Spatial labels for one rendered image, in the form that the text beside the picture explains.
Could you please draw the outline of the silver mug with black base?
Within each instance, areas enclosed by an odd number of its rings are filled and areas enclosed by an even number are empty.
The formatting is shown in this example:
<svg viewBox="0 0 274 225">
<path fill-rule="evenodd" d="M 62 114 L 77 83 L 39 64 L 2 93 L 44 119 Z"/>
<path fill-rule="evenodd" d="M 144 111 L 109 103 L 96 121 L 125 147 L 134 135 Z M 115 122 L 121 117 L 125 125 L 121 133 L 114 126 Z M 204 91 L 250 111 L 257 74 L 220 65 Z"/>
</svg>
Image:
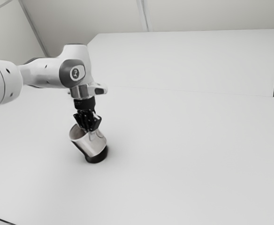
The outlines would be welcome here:
<svg viewBox="0 0 274 225">
<path fill-rule="evenodd" d="M 86 132 L 75 124 L 70 129 L 69 138 L 88 163 L 96 164 L 107 157 L 107 139 L 99 129 Z"/>
</svg>

